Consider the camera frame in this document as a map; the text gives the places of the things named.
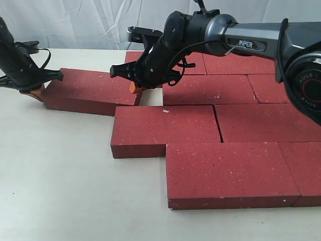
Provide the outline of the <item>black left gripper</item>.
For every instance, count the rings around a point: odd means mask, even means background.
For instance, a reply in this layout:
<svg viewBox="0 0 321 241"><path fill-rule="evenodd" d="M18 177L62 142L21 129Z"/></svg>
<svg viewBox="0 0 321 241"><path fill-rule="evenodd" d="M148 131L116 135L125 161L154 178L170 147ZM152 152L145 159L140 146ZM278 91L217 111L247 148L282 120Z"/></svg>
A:
<svg viewBox="0 0 321 241"><path fill-rule="evenodd" d="M38 67L28 52L1 50L1 71L5 74L1 77L1 87L20 90L20 94L43 102L43 84L51 80L63 80L60 70L46 69L50 59L51 53L44 64Z"/></svg>

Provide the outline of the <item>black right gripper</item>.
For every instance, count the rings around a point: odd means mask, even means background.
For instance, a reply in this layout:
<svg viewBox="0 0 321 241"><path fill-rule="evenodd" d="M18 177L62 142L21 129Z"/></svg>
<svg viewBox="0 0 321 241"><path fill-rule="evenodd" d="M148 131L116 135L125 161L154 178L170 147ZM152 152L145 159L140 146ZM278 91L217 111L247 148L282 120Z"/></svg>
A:
<svg viewBox="0 0 321 241"><path fill-rule="evenodd" d="M130 93L140 93L166 83L175 85L182 77L179 71L172 70L180 61L178 52L159 40L152 49L145 50L137 61L111 66L110 77L122 77L131 81Z"/></svg>

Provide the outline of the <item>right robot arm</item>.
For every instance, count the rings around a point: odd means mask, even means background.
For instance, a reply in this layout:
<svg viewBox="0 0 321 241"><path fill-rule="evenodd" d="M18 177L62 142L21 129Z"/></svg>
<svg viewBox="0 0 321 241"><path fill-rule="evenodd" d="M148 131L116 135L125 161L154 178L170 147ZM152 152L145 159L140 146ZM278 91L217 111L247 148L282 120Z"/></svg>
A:
<svg viewBox="0 0 321 241"><path fill-rule="evenodd" d="M194 52L256 56L274 62L276 82L290 102L320 123L320 22L238 23L219 10L175 11L163 31L129 27L127 32L144 52L136 61L113 65L110 76L131 81L135 91L176 85L183 74L174 67L193 68L186 57Z"/></svg>

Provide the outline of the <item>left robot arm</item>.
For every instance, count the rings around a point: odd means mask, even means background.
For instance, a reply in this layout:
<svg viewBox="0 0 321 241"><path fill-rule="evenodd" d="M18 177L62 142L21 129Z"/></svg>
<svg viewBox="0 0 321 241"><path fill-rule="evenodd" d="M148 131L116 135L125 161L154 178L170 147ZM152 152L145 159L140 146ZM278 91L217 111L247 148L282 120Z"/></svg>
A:
<svg viewBox="0 0 321 241"><path fill-rule="evenodd" d="M39 41L16 42L5 21L1 18L1 87L14 89L43 102L42 92L45 83L52 80L63 80L60 70L47 69L51 60L51 52L47 48L39 48ZM47 51L48 57L42 66L38 66L31 58L32 54Z"/></svg>

